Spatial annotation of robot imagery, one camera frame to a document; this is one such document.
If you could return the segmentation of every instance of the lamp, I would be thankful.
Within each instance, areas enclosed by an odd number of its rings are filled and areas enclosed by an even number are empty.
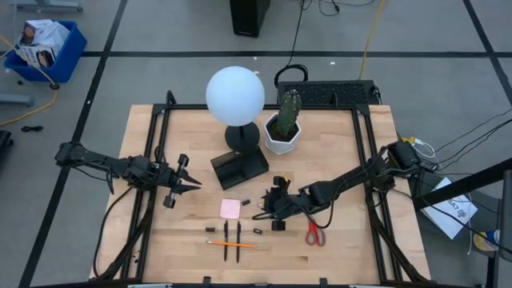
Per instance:
[[[206,104],[214,118],[228,125],[229,148],[243,151],[258,144],[259,129],[253,120],[265,105],[265,89],[253,71],[230,66],[215,73],[206,87]]]

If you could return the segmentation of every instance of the concrete floor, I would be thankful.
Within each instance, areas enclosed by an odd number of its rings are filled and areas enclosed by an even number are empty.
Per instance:
[[[99,52],[106,47],[114,16],[124,1],[82,1],[82,14],[18,12],[18,30],[27,19],[76,21],[89,41],[86,50],[95,53],[81,58],[72,79],[62,85],[51,108],[2,127],[13,132],[15,145],[0,169],[0,246],[5,247],[0,258],[1,287],[19,283],[57,181],[59,168],[54,164],[54,154],[59,143],[71,139],[87,95],[93,95],[94,101],[81,141],[91,150],[112,155],[119,152],[131,105],[163,102],[168,89],[180,103],[204,103],[209,78],[225,66],[239,65],[258,71],[266,88],[266,102],[275,102],[274,74],[287,63],[288,57],[272,57],[272,53],[265,51],[290,50],[298,19],[298,1],[273,0],[260,37],[243,38],[232,33],[227,0],[128,0],[111,51],[260,52],[254,53],[254,57],[228,57],[230,54],[109,57],[105,69],[98,70]],[[13,9],[7,2],[0,0],[0,34],[12,38]],[[473,0],[471,4],[494,51],[509,52],[498,54],[508,57],[498,62],[506,74],[512,74],[512,38],[506,29],[512,25],[509,17],[512,3]],[[322,8],[329,13],[332,6],[325,3]],[[362,51],[378,1],[368,6],[341,8],[340,15],[325,17],[314,2],[303,14],[296,50]],[[5,49],[0,43],[0,51]],[[488,57],[494,54],[460,53],[448,57],[443,53],[489,52],[463,1],[388,1],[370,51],[404,52],[369,58],[363,77],[373,79],[379,86],[402,135],[414,135],[439,147],[510,108],[496,66]],[[359,57],[329,55],[296,57],[294,62],[308,67],[311,80],[357,78]],[[95,74],[101,76],[96,90],[91,87]],[[299,80],[299,77],[289,72],[282,79]],[[32,95],[36,106],[50,100],[47,85],[24,82],[19,86],[17,80],[19,76],[15,73],[2,73],[0,91]],[[25,107],[0,106],[0,122],[25,112]],[[452,155],[470,139],[504,119],[506,116],[485,125],[467,139],[446,148],[439,157]],[[25,125],[45,128],[40,133],[24,134],[19,128]],[[475,172],[509,158],[511,132],[510,127],[501,129],[448,171]],[[499,197],[501,183],[482,191]],[[107,198],[104,183],[71,172],[32,285],[87,280]],[[455,245],[448,238],[426,232],[422,236],[434,280],[466,286],[485,281],[486,258],[476,253],[467,256],[466,246]],[[505,265],[502,268],[512,271]]]

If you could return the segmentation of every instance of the potted cactus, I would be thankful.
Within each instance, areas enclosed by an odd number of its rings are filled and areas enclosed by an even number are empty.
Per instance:
[[[274,113],[265,123],[266,147],[280,155],[295,148],[301,127],[297,122],[301,109],[301,97],[296,90],[282,96],[279,113]]]

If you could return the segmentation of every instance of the scissors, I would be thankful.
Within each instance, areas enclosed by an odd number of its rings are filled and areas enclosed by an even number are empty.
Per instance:
[[[326,233],[311,221],[308,222],[310,230],[306,234],[306,243],[311,246],[314,244],[320,247],[324,246],[326,244]]]

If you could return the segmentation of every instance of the wooden tabletop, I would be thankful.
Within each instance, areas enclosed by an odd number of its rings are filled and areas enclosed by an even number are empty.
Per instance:
[[[143,154],[152,106],[132,106],[120,157]],[[388,106],[372,106],[371,117],[377,147],[397,139],[393,118]],[[168,189],[159,188],[150,236],[144,282],[195,282],[210,276],[214,283],[301,283],[315,284],[327,278],[329,284],[377,284],[378,273],[370,234],[370,222],[362,185],[341,194],[334,204],[332,224],[325,230],[324,247],[308,246],[305,236],[307,219],[297,215],[286,220],[286,231],[273,232],[270,221],[252,221],[260,213],[257,207],[261,196],[272,186],[272,178],[285,175],[291,179],[289,192],[317,180],[331,180],[359,166],[354,127],[350,112],[341,110],[302,110],[298,121],[302,127],[294,151],[277,156],[265,147],[262,124],[273,113],[264,110],[255,121],[260,128],[260,147],[270,171],[247,182],[222,190],[210,160],[229,151],[224,140],[225,125],[216,121],[208,110],[173,110],[166,140],[166,158],[176,167],[180,153],[187,154],[189,174],[202,182],[202,188],[177,196],[174,209],[162,202]],[[370,155],[364,129],[366,156]],[[405,180],[397,179],[397,189],[409,193]],[[112,203],[125,189],[123,180],[115,182]],[[105,225],[102,246],[98,255],[100,271],[118,254],[126,242],[135,192],[131,192],[112,210]],[[398,246],[425,277],[430,277],[425,251],[414,207],[407,197],[388,193],[390,214]],[[206,244],[206,240],[223,240],[223,219],[219,217],[223,198],[249,198],[243,206],[241,242],[253,243],[255,249],[241,248],[240,263],[236,249],[228,248],[224,262],[223,246]],[[329,211],[315,215],[326,223]],[[217,227],[216,233],[205,227]],[[229,221],[229,240],[236,242],[237,221]],[[263,230],[263,235],[253,233]],[[389,251],[382,242],[387,277],[393,278]],[[134,275],[138,248],[134,249],[130,275]]]

